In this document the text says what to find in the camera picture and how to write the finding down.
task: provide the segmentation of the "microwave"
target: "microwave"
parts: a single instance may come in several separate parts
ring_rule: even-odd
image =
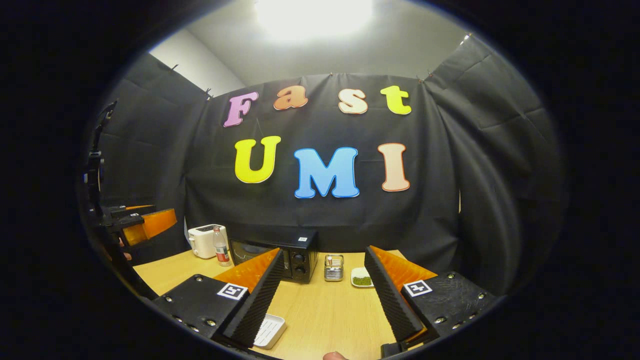
[[[317,264],[317,231],[286,227],[229,229],[228,239],[235,265],[279,247],[284,253],[282,279],[308,283]]]

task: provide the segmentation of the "blue letter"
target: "blue letter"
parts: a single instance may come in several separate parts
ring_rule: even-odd
[[[316,195],[311,189],[311,179],[314,180],[320,195],[326,196],[335,179],[335,188],[331,194],[335,197],[356,197],[360,190],[356,187],[353,173],[353,162],[358,151],[352,147],[340,147],[334,153],[329,166],[324,162],[315,149],[300,149],[293,156],[300,163],[300,186],[295,192],[299,199],[310,199]]]

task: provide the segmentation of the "white wall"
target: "white wall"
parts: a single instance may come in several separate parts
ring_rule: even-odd
[[[188,30],[182,29],[149,51],[169,67],[209,95],[218,96],[245,85],[203,43]]]

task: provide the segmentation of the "wooden table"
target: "wooden table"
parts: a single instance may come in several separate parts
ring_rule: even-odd
[[[402,256],[397,250],[391,252]],[[273,348],[252,350],[281,359],[320,360],[338,351],[349,360],[371,360],[380,358],[380,345],[395,342],[376,290],[351,285],[351,269],[364,266],[364,253],[342,253],[344,278],[340,282],[324,281],[324,255],[318,254],[308,284],[280,282],[268,313],[284,318],[287,329]],[[159,295],[193,274],[214,277],[229,268],[219,266],[216,258],[198,258],[190,250],[134,266]]]

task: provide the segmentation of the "ceiling light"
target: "ceiling light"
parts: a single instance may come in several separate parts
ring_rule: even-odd
[[[371,0],[258,0],[255,8],[271,36],[286,42],[346,35],[372,13]]]

